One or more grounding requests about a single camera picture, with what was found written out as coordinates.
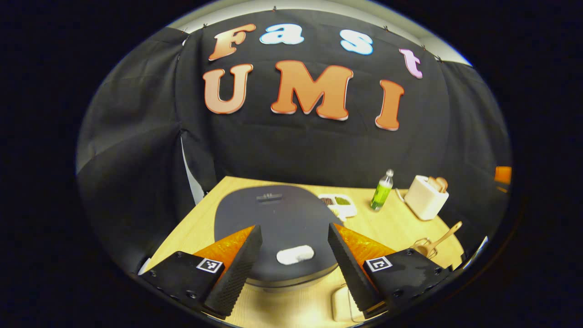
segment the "green liquid bottle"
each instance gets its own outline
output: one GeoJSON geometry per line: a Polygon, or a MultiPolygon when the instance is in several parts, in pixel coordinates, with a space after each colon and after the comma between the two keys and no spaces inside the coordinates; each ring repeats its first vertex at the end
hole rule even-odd
{"type": "Polygon", "coordinates": [[[387,174],[378,182],[377,190],[374,192],[373,199],[370,201],[370,208],[374,211],[379,211],[385,204],[392,188],[393,170],[387,170],[387,174]]]}

